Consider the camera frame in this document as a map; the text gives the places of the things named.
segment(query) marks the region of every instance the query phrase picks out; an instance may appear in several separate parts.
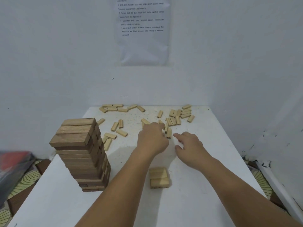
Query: hand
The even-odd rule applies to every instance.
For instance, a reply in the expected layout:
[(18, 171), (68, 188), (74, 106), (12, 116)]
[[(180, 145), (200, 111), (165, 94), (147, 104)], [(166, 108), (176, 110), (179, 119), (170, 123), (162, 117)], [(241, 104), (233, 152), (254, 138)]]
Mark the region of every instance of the hand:
[(211, 155), (205, 150), (201, 141), (195, 134), (183, 132), (173, 134), (180, 143), (183, 144), (183, 149), (176, 145), (176, 153), (178, 158), (191, 168), (202, 171), (203, 167), (212, 159)]
[(154, 158), (163, 152), (169, 145), (168, 139), (162, 133), (164, 123), (152, 122), (145, 124), (138, 135), (137, 149)]

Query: forearm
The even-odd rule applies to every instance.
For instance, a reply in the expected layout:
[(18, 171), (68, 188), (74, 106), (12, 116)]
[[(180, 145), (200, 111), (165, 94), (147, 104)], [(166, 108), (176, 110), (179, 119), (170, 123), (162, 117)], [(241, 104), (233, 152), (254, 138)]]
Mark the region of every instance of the forearm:
[(234, 224), (239, 226), (301, 226), (254, 188), (211, 158), (200, 171), (210, 182)]
[(133, 226), (152, 156), (135, 149), (76, 227)]

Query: instruction sheet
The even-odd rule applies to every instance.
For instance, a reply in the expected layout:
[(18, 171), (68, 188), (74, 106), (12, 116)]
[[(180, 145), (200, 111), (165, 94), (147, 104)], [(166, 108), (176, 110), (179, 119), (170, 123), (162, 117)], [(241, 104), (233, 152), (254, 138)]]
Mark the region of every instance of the instruction sheet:
[(169, 57), (171, 0), (116, 0), (113, 4), (121, 64), (165, 65)]

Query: person's right hand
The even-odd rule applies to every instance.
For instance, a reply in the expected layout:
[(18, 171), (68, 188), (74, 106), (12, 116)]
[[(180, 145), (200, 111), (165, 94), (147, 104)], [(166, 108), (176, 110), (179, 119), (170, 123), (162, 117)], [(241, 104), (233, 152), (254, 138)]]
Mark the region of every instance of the person's right hand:
[(183, 144), (183, 149), (179, 145), (175, 146), (178, 158), (189, 167), (201, 171), (203, 166), (212, 160), (195, 134), (183, 132), (181, 135), (175, 133), (173, 136)]

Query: person's left arm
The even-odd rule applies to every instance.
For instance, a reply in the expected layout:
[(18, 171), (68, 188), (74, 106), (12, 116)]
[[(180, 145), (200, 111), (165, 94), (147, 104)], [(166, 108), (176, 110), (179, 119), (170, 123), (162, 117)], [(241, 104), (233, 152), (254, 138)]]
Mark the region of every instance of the person's left arm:
[(75, 227), (132, 227), (136, 218), (145, 177), (154, 157), (169, 141), (162, 133), (164, 124), (153, 122), (139, 132), (137, 147)]

